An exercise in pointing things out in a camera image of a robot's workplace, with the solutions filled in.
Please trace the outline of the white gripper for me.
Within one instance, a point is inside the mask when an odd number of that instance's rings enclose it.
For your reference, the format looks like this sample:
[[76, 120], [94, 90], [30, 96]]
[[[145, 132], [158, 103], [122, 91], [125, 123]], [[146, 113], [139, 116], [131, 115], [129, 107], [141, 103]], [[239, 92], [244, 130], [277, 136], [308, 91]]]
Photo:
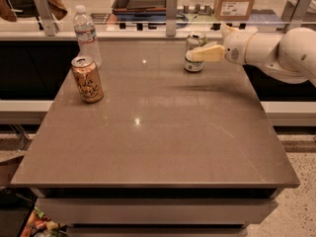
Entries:
[[248, 43], [258, 30], [239, 30], [227, 25], [220, 28], [223, 37], [223, 46], [216, 44], [213, 46], [202, 46], [193, 49], [189, 54], [189, 60], [196, 62], [217, 62], [224, 56], [227, 61], [244, 65]]

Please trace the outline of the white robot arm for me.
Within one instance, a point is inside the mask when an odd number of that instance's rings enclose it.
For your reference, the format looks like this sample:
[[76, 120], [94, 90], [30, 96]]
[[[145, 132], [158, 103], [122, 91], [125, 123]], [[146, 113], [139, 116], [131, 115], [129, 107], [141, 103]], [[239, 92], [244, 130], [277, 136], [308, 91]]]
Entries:
[[316, 32], [295, 28], [284, 33], [264, 33], [256, 28], [221, 28], [223, 43], [216, 41], [186, 53], [193, 62], [217, 62], [226, 59], [239, 65], [252, 65], [278, 81], [316, 86]]

